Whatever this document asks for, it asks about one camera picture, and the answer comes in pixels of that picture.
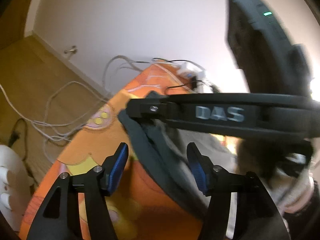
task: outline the gray cloth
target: gray cloth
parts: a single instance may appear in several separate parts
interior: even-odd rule
[[[159,128],[151,120],[131,119],[126,110],[118,119],[127,130],[135,154],[143,168],[180,207],[203,219],[209,198],[202,195],[188,166],[167,146]]]
[[[208,156],[214,165],[220,165],[229,172],[234,171],[236,156],[210,133],[171,128],[159,120],[155,120],[155,123],[161,129],[167,145],[181,161],[188,164],[187,145],[194,142],[201,154]]]

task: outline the wooden floor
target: wooden floor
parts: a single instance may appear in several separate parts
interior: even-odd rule
[[[45,104],[49,96],[70,81],[79,81],[86,84],[32,36],[0,50],[0,84],[5,89],[12,104],[29,119],[42,121]],[[71,85],[52,101],[48,121],[50,123],[70,122],[87,112],[96,103],[97,99],[86,89],[78,85]],[[85,122],[102,105],[102,102],[96,105],[91,113],[77,124]],[[8,105],[0,91],[0,141],[8,141],[11,129],[18,118],[18,114]],[[23,137],[24,129],[21,123],[18,130],[21,131]],[[40,182],[51,163],[44,156],[43,136],[30,123],[28,123],[27,142],[27,164],[36,181]],[[20,156],[23,156],[23,139],[18,140],[13,149]],[[51,143],[47,145],[47,154],[53,159],[62,150],[63,146],[56,146]]]

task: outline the black cable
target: black cable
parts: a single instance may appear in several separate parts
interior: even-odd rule
[[[313,226],[315,226],[315,223],[319,219],[320,216],[320,207],[314,212],[311,219],[309,220],[308,224],[303,228],[300,232],[300,234],[296,237],[296,240],[303,240],[306,239],[306,234],[310,232]]]
[[[168,91],[169,89],[171,89],[171,88],[183,87],[183,86],[186,86],[186,85],[193,84],[194,82],[196,82],[196,83],[198,83],[198,82],[204,83],[202,80],[193,80],[193,81],[191,81],[191,82],[188,82],[188,83],[185,83],[185,84],[182,84],[182,85],[179,85],[179,86],[167,87],[167,88],[164,90],[164,94],[165,94],[166,96],[169,96],[169,95],[167,94],[167,91]]]
[[[22,158],[22,161],[24,162],[28,157],[28,143],[27,143],[28,125],[27,125],[26,120],[24,120],[23,118],[20,118],[15,122],[15,124],[14,124],[14,126],[13,126],[13,128],[11,130],[11,135],[10,135],[10,138],[9,138],[8,147],[11,148],[12,145],[15,143],[15,141],[20,138],[19,137],[19,133],[16,132],[16,128],[17,128],[19,122],[23,122],[24,123],[24,156]]]
[[[156,59],[163,60],[164,62],[169,62],[168,60],[166,60],[164,58],[160,58],[160,57],[154,57],[151,61],[155,61],[156,62]]]
[[[179,86],[167,87],[167,88],[164,90],[164,94],[165,94],[166,96],[168,96],[167,91],[168,91],[169,89],[171,89],[171,88],[179,88],[179,87],[183,87],[183,86],[189,85],[189,84],[190,84],[190,83],[186,83],[186,84],[179,85]]]
[[[191,60],[187,60],[187,59],[175,59],[175,60],[168,60],[167,62],[176,62],[176,61],[185,61],[185,62],[189,62],[189,63],[194,63],[193,61]]]

